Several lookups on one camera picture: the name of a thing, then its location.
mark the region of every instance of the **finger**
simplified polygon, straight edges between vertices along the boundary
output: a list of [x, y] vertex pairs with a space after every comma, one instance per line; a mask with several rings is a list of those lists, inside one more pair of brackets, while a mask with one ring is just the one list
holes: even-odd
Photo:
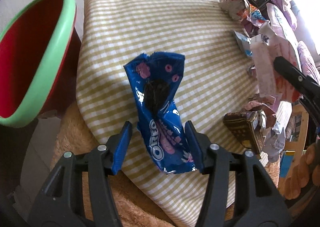
[[287, 178], [284, 182], [284, 197], [287, 200], [292, 199], [291, 188], [290, 188], [291, 177]]
[[298, 166], [295, 166], [292, 170], [290, 189], [291, 189], [292, 199], [296, 199], [299, 196], [301, 191], [301, 188], [298, 182]]
[[313, 162], [313, 160], [315, 159], [315, 156], [316, 156], [316, 144], [313, 143], [312, 145], [310, 145], [307, 148], [307, 151], [306, 151], [306, 163], [308, 165], [310, 165]]
[[306, 163], [306, 155], [302, 155], [298, 165], [298, 183], [300, 188], [303, 188], [309, 182], [309, 167]]
[[312, 173], [312, 182], [316, 186], [320, 186], [320, 165], [317, 165]]

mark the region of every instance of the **brown box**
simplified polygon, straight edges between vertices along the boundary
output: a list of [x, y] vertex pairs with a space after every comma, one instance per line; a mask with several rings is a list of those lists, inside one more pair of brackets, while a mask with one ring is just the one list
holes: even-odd
[[223, 123], [245, 148], [260, 158], [264, 141], [257, 111], [227, 113]]

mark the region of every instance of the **fluffy brown blanket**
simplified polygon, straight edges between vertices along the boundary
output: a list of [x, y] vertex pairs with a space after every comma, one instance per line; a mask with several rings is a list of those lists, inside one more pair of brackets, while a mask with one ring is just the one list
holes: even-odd
[[[66, 151], [74, 154], [90, 152], [98, 142], [84, 123], [76, 103], [73, 103], [66, 111], [61, 121], [60, 132], [55, 143], [51, 168]], [[271, 178], [278, 184], [279, 163], [273, 163], [266, 167]], [[88, 174], [83, 174], [83, 200], [87, 219], [93, 220], [90, 196], [88, 189]], [[108, 177], [115, 204], [124, 227], [173, 227], [173, 221], [137, 188], [120, 171], [116, 176]], [[226, 211], [226, 220], [231, 219], [233, 206]]]

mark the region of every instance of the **green rim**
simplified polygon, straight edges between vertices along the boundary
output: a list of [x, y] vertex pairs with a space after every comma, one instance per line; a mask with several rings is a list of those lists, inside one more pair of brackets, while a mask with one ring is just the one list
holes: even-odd
[[[23, 8], [0, 34], [0, 41], [12, 24], [30, 7], [41, 0], [34, 0]], [[24, 127], [41, 111], [59, 71], [74, 26], [76, 1], [63, 0], [62, 10], [56, 27], [44, 51], [38, 69], [19, 107], [8, 118], [0, 117], [0, 124]]]

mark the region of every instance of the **trash bin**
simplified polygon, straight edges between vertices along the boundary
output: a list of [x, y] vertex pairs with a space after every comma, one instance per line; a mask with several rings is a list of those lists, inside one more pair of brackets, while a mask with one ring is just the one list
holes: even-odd
[[75, 0], [34, 0], [0, 34], [0, 124], [58, 116], [76, 99]]

